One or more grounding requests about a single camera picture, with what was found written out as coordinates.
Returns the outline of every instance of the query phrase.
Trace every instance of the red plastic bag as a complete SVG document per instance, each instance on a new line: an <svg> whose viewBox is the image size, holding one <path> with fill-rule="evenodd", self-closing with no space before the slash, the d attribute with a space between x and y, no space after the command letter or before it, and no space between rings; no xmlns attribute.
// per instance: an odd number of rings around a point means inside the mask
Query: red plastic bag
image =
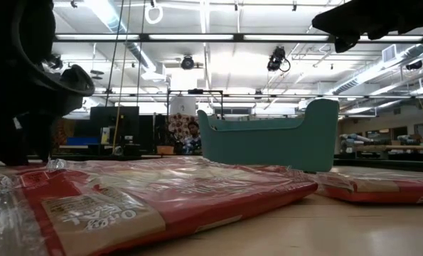
<svg viewBox="0 0 423 256"><path fill-rule="evenodd" d="M317 188L284 167L202 158L57 163L0 174L2 255L101 255L250 218Z"/></svg>
<svg viewBox="0 0 423 256"><path fill-rule="evenodd" d="M317 193L351 202L423 203L423 173L344 171L310 175Z"/></svg>

